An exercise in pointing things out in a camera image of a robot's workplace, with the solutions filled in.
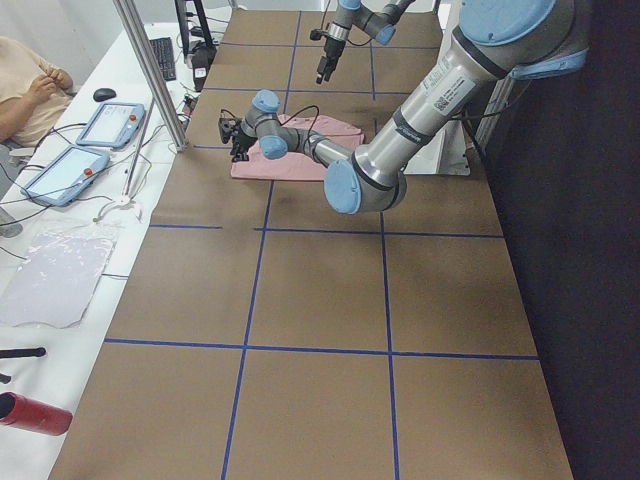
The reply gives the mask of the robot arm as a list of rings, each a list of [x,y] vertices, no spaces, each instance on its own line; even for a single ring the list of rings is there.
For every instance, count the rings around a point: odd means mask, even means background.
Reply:
[[[391,1],[381,11],[375,12],[361,1],[340,0],[333,21],[326,27],[321,26],[310,32],[312,41],[325,40],[324,54],[316,69],[316,83],[322,84],[330,80],[353,27],[379,44],[387,45],[396,32],[395,25],[411,4],[411,0]]]
[[[261,90],[243,118],[220,118],[223,143],[243,160],[258,145],[279,159],[289,152],[327,169],[324,193],[342,214],[381,212],[406,193],[403,170],[485,84],[511,76],[538,79],[579,70],[588,52],[589,1],[464,1],[444,56],[364,145],[349,151],[310,127],[281,124],[279,98]]]

